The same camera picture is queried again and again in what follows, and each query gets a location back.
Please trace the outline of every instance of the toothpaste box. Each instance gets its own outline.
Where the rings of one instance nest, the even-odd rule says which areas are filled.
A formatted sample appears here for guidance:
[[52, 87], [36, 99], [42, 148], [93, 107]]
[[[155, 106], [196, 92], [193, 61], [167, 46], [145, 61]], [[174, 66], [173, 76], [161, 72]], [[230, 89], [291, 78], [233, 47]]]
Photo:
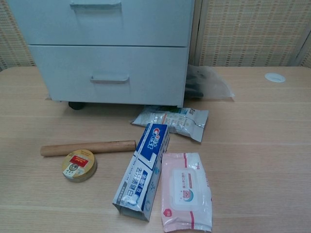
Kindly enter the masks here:
[[120, 213], [149, 221], [169, 139], [167, 125], [147, 125], [113, 198]]

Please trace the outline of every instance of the cabinet caster wheel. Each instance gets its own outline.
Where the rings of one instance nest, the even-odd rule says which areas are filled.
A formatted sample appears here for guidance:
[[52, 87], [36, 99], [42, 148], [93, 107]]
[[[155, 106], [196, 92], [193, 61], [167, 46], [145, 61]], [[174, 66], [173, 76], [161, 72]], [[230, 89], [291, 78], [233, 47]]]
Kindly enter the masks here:
[[68, 106], [73, 110], [81, 110], [84, 108], [86, 103], [83, 102], [68, 102]]

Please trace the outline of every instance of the snack packet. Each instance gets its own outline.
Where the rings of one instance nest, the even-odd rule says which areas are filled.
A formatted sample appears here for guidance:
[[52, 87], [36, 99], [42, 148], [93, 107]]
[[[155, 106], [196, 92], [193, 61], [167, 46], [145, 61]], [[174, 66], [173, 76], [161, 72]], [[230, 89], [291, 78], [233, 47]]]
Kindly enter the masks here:
[[161, 179], [164, 231], [211, 232], [211, 192], [199, 154], [163, 154]]
[[165, 124], [169, 126], [170, 133], [178, 133], [201, 142], [207, 117], [208, 110], [146, 106], [132, 124]]

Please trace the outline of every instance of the drawer handle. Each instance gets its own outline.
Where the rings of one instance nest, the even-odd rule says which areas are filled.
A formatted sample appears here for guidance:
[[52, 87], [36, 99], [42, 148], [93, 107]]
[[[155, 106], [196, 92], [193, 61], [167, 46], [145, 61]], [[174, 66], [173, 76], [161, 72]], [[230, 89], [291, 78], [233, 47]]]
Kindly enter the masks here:
[[115, 0], [112, 3], [99, 3], [98, 1], [88, 0], [75, 0], [70, 3], [71, 9], [101, 9], [101, 10], [113, 10], [121, 8], [121, 1]]
[[103, 79], [101, 77], [96, 78], [92, 76], [89, 81], [91, 83], [96, 83], [96, 84], [122, 84], [122, 83], [128, 82], [129, 80], [130, 80], [129, 76], [125, 78], [121, 78], [119, 76], [119, 77], [116, 77], [115, 79]]

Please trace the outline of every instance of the pink wet wipes package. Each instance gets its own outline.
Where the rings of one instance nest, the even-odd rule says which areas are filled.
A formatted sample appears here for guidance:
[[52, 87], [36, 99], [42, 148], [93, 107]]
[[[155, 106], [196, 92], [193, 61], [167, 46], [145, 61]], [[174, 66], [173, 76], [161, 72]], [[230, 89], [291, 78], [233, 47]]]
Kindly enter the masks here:
[[211, 232], [211, 192], [198, 153], [165, 153], [162, 158], [162, 222], [165, 232]]

